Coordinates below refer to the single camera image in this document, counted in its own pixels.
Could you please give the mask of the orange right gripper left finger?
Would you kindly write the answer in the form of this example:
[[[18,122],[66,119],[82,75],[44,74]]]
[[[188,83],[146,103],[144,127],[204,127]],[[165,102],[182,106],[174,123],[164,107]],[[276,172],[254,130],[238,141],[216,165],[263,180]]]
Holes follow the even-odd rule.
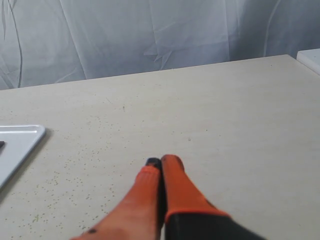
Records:
[[[162,231],[162,165],[152,157],[131,189],[100,222],[75,240],[159,240]]]

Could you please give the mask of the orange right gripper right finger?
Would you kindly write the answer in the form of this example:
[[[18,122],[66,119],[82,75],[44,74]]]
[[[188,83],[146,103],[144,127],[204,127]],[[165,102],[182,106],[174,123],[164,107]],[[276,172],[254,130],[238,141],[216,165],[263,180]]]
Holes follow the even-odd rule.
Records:
[[[161,158],[167,211],[167,240],[255,240],[257,235],[216,208],[185,173],[176,155]]]

